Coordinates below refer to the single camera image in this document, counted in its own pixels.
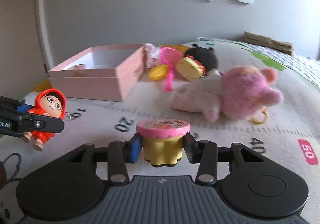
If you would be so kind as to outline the pink toy strainer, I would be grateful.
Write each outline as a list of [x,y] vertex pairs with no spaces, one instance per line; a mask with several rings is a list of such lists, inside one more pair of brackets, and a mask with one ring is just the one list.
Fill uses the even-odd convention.
[[161,47],[161,62],[162,64],[168,65],[168,75],[165,83],[165,90],[168,92],[172,91],[172,84],[174,81],[174,72],[176,65],[182,59],[183,54],[177,51],[176,49],[169,47]]

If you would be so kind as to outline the yellow kitty face toy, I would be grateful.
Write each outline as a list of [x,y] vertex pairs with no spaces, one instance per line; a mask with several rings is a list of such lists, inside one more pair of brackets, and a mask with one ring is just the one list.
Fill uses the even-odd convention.
[[176,64],[176,71],[191,82],[206,75],[206,67],[193,56],[182,57]]

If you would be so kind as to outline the red hooded toy figure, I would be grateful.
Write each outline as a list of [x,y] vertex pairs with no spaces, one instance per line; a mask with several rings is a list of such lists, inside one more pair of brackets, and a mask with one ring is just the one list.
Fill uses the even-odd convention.
[[[29,109],[28,112],[63,119],[66,112],[66,98],[58,89],[47,89],[37,95],[34,108]],[[33,148],[43,151],[43,145],[54,136],[53,132],[34,130],[24,132],[22,139],[29,143],[33,137],[35,139]]]

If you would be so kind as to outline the black plush toy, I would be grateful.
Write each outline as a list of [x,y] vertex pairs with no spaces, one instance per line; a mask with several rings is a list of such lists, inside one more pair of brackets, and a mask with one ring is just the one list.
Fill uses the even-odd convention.
[[194,43],[184,53],[184,56],[191,56],[194,60],[200,62],[206,68],[205,75],[218,68],[218,59],[212,47],[203,48]]

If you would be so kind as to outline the yellow pink toy stamp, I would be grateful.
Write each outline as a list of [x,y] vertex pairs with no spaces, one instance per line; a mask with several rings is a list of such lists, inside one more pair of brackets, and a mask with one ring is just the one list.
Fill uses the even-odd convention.
[[85,68],[86,66],[84,64],[76,64],[69,67],[68,70],[84,70]]
[[153,167],[173,167],[182,158],[183,136],[190,124],[181,119],[151,119],[136,124],[143,139],[144,159]]

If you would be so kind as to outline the pink haired plush doll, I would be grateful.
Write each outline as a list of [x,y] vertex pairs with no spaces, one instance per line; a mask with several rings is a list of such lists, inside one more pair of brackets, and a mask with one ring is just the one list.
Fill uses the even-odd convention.
[[272,68],[244,65],[224,74],[217,70],[182,85],[171,96],[170,106],[184,112],[200,112],[215,122],[223,113],[231,120],[251,119],[257,112],[283,101],[283,93],[270,84],[277,79]]

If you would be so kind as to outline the yellow toy corn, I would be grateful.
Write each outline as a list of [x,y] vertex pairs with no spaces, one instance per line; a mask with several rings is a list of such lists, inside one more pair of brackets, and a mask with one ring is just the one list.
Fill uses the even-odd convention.
[[163,80],[167,77],[169,72],[169,66],[166,64],[157,65],[156,67],[152,68],[149,73],[149,79],[152,81],[159,81]]

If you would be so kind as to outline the folded brown towel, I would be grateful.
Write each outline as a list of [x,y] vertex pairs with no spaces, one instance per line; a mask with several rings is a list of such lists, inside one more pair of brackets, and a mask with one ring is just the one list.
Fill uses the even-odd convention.
[[277,41],[273,38],[248,31],[244,32],[244,39],[246,43],[272,48],[290,56],[295,56],[296,54],[295,46],[290,42]]

